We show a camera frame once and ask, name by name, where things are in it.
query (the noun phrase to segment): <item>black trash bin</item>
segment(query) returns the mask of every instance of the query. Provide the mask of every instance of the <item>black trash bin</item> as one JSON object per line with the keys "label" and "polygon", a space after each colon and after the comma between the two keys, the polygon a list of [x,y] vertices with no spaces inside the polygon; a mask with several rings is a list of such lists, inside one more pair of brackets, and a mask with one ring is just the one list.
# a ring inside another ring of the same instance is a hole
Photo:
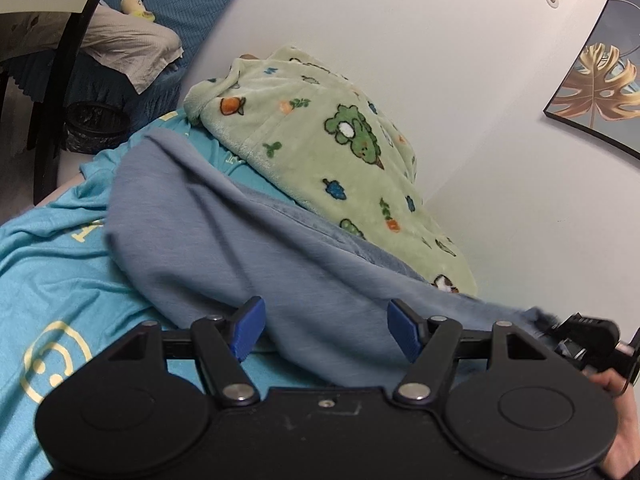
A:
{"label": "black trash bin", "polygon": [[62,148],[95,155],[129,139],[129,127],[129,116],[114,106],[89,101],[71,103],[65,111]]}

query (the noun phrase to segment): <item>white wall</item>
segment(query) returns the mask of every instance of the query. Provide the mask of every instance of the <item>white wall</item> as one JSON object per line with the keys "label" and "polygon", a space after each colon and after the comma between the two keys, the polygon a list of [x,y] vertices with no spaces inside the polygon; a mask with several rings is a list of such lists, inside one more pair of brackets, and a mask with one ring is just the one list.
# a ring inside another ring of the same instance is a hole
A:
{"label": "white wall", "polygon": [[562,33],[429,202],[465,251],[483,298],[640,325],[640,161],[542,110],[606,0],[578,0]]}
{"label": "white wall", "polygon": [[576,0],[234,0],[183,84],[295,44],[357,81],[419,153],[431,196],[469,158]]}

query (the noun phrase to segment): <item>turquoise bedding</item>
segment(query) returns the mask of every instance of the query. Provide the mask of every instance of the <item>turquoise bedding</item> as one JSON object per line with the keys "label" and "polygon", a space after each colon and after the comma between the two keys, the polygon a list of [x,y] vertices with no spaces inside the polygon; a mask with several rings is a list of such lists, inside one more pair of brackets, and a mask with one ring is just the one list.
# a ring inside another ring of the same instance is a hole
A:
{"label": "turquoise bedding", "polygon": [[[114,170],[155,126],[188,136],[201,155],[236,182],[292,203],[204,128],[191,126],[180,110],[155,120],[116,150],[100,152],[81,168],[86,181],[80,186],[0,227],[2,478],[35,480],[49,471],[33,417],[53,387],[143,320],[172,328],[129,285],[101,234]],[[242,366],[263,396],[270,386],[320,384],[274,353],[253,353]],[[169,362],[169,370],[200,384],[193,362]]]}

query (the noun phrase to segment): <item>screw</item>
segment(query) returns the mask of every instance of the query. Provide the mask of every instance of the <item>screw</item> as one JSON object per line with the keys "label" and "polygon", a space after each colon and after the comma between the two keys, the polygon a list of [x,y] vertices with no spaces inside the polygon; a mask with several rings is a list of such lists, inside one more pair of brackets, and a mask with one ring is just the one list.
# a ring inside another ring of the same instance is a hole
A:
{"label": "screw", "polygon": [[222,393],[232,400],[247,400],[254,396],[255,390],[249,384],[236,383],[225,386]]}
{"label": "screw", "polygon": [[398,393],[405,399],[423,400],[431,395],[431,388],[422,383],[407,383],[398,388]]}

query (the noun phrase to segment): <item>green blanket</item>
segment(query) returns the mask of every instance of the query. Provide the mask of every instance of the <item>green blanket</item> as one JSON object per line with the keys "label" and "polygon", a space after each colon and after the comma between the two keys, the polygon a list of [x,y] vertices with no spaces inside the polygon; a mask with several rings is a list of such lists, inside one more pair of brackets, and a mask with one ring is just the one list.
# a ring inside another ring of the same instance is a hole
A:
{"label": "green blanket", "polygon": [[436,286],[476,293],[460,250],[422,207],[414,150],[345,77],[281,48],[236,59],[227,78],[194,86],[184,109],[300,205]]}

